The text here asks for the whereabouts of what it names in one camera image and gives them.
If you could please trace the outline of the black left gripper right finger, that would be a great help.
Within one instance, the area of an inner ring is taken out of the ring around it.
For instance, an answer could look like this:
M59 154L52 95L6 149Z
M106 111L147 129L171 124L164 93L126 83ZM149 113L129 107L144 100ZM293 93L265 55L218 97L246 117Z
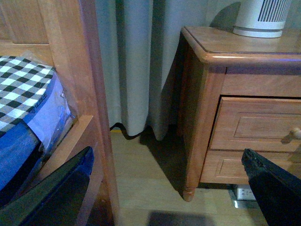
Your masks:
M252 149L241 162L248 183L269 226L301 224L301 180Z

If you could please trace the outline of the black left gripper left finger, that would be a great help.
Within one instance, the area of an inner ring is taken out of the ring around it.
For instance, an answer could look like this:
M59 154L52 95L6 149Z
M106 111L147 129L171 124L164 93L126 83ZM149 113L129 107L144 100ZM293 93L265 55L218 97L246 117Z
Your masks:
M87 192L93 149L84 148L0 210L2 226L73 226Z

